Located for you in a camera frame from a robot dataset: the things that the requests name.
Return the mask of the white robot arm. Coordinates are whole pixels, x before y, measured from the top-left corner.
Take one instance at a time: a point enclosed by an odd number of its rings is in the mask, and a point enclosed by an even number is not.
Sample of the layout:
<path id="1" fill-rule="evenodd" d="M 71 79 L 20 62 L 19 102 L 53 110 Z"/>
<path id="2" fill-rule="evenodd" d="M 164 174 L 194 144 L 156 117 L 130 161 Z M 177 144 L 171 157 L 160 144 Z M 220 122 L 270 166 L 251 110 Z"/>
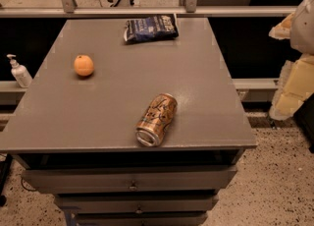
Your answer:
<path id="1" fill-rule="evenodd" d="M 286 120 L 314 93 L 314 0 L 303 0 L 294 13 L 271 28 L 269 36 L 288 39 L 301 53 L 295 62 L 285 61 L 274 94 L 269 116 Z"/>

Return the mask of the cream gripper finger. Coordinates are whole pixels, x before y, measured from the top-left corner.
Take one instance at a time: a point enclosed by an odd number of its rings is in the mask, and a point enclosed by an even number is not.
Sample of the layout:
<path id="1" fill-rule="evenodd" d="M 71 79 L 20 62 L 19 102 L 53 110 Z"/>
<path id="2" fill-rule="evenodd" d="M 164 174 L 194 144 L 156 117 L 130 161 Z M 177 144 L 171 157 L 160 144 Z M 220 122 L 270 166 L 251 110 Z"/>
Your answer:
<path id="1" fill-rule="evenodd" d="M 314 93 L 314 56 L 302 54 L 295 62 L 286 60 L 282 67 L 278 89 L 274 94 L 269 116 L 284 121 Z"/>
<path id="2" fill-rule="evenodd" d="M 280 23 L 272 27 L 269 36 L 278 40 L 290 39 L 291 21 L 294 13 L 286 16 Z"/>

